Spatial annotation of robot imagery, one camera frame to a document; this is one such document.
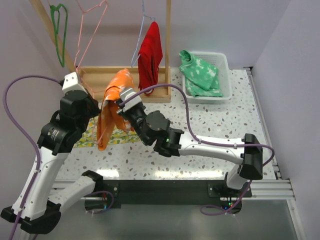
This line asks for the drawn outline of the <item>green tie-dye trousers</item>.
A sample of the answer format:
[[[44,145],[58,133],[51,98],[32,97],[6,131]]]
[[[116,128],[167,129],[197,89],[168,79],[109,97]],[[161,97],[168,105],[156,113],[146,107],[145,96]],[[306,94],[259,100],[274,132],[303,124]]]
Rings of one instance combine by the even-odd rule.
[[[202,60],[193,53],[182,50],[179,52],[181,65],[179,70],[185,76],[185,86],[193,97],[222,98],[219,69]]]

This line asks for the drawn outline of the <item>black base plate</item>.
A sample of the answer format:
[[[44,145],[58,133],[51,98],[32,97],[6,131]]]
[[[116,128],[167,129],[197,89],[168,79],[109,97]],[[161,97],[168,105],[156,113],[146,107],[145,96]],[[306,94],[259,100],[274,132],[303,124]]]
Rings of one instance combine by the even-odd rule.
[[[93,195],[85,198],[84,207],[103,210],[109,205],[120,209],[122,205],[216,205],[228,209],[238,199],[241,190],[228,189],[224,180],[104,180]]]

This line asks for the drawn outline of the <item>lemon print cloth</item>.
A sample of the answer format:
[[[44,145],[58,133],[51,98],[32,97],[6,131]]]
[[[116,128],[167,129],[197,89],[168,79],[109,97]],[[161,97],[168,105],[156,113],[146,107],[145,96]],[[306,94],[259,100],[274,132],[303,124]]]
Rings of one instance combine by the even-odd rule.
[[[82,134],[82,138],[74,144],[74,148],[96,147],[97,143],[101,142],[101,140],[97,138],[97,122],[98,117],[94,117],[89,121],[86,131]],[[115,127],[108,144],[118,145],[139,141],[140,138],[134,131],[126,132]]]

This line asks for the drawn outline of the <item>blue wire hanger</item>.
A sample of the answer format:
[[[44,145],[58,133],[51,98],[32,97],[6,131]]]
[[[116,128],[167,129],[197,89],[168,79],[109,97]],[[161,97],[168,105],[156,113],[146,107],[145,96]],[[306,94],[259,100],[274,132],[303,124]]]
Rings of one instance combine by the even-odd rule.
[[[140,43],[141,43],[141,37],[142,37],[142,31],[143,31],[145,19],[150,19],[152,22],[154,22],[156,20],[155,17],[152,17],[152,16],[146,14],[145,1],[144,0],[141,1],[141,7],[142,7],[142,19],[141,19],[141,24],[140,24],[140,29],[139,29],[137,42],[136,42],[136,45],[135,45],[135,50],[134,50],[134,52],[132,54],[131,61],[130,61],[130,67],[131,68],[133,68],[136,65],[136,63],[137,63],[137,61],[138,61],[138,59],[140,57],[140,54],[138,54],[138,49],[139,49],[139,46],[140,46]]]

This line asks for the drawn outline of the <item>orange tie-dye trousers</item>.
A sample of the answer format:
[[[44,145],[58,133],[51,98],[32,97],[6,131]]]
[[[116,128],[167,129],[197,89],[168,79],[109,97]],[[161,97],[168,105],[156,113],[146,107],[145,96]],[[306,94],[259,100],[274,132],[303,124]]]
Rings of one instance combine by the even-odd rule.
[[[96,139],[99,151],[104,151],[107,148],[114,128],[125,132],[133,129],[127,120],[117,114],[119,110],[117,100],[120,99],[120,92],[126,88],[133,87],[133,77],[126,68],[118,71],[107,85],[96,127]]]

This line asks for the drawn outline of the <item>red trousers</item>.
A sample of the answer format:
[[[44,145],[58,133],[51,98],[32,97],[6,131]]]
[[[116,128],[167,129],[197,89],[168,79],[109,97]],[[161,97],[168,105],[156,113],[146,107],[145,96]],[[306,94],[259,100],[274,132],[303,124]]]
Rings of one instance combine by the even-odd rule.
[[[138,55],[138,88],[143,90],[158,83],[159,65],[163,59],[160,29],[155,21],[147,31]]]

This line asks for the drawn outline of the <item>wooden clothes rack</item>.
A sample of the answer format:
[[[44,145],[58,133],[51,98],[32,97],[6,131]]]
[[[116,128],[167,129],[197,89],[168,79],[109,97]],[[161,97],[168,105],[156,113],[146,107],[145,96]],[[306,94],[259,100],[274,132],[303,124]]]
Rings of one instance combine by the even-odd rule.
[[[63,40],[57,34],[54,28],[54,21],[51,20],[49,17],[43,3],[41,0],[29,0],[31,6],[34,8],[35,12],[37,13],[40,20],[43,22],[49,37],[51,38],[52,42],[54,43],[55,49],[57,50],[57,55],[59,57],[63,56]],[[103,6],[106,4],[102,16],[105,14],[108,5],[105,0],[97,5],[97,7]],[[165,67],[159,67],[159,74],[158,74],[158,82],[160,84],[171,83],[171,67],[169,66],[169,59],[170,59],[170,37],[171,37],[171,0],[166,0],[166,29],[165,29]],[[65,65],[70,72],[76,71],[76,66],[79,66],[77,72],[83,78],[84,86],[92,96],[98,100],[102,101],[105,87],[107,84],[112,80],[112,77],[121,69],[127,68],[133,76],[133,82],[135,86],[138,86],[139,83],[139,73],[138,67],[130,67],[130,66],[80,66],[72,60],[67,50],[64,51],[65,57]],[[145,103],[170,103],[171,102],[171,87],[163,86],[157,88],[153,91],[151,95],[142,95],[142,100]]]

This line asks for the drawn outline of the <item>white plastic basket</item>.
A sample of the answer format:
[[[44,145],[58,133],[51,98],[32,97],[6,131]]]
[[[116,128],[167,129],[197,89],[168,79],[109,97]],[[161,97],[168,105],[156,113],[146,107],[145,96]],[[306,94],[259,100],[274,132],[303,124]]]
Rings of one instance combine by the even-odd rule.
[[[193,97],[186,88],[186,78],[182,74],[182,89],[186,95],[186,99],[191,104],[224,104],[232,98],[232,85],[230,80],[229,65],[227,57],[223,53],[218,52],[203,52],[203,51],[188,51],[202,60],[214,65],[218,68],[218,79],[220,90],[223,97]]]

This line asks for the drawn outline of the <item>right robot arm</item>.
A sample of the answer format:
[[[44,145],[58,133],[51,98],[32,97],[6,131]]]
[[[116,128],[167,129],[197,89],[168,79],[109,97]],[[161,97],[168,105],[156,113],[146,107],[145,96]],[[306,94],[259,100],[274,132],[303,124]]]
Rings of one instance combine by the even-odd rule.
[[[169,119],[158,110],[145,113],[145,106],[140,102],[125,109],[120,108],[117,114],[129,121],[134,131],[146,146],[163,157],[202,156],[221,159],[234,164],[226,173],[223,192],[235,196],[247,181],[263,178],[263,150],[253,134],[244,138],[217,139],[213,137],[193,137],[190,132],[172,128]]]

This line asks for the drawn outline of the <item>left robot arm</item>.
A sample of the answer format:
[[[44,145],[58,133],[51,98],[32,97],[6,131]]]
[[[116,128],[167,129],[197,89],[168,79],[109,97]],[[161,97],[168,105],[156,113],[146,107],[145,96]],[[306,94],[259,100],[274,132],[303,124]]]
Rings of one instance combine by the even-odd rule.
[[[98,102],[86,90],[73,89],[65,93],[60,109],[41,129],[35,144],[33,169],[16,202],[2,210],[3,219],[20,225],[29,234],[48,234],[56,227],[62,213],[79,199],[103,192],[102,176],[88,170],[64,190],[50,195],[60,168],[87,130],[90,119],[99,112]]]

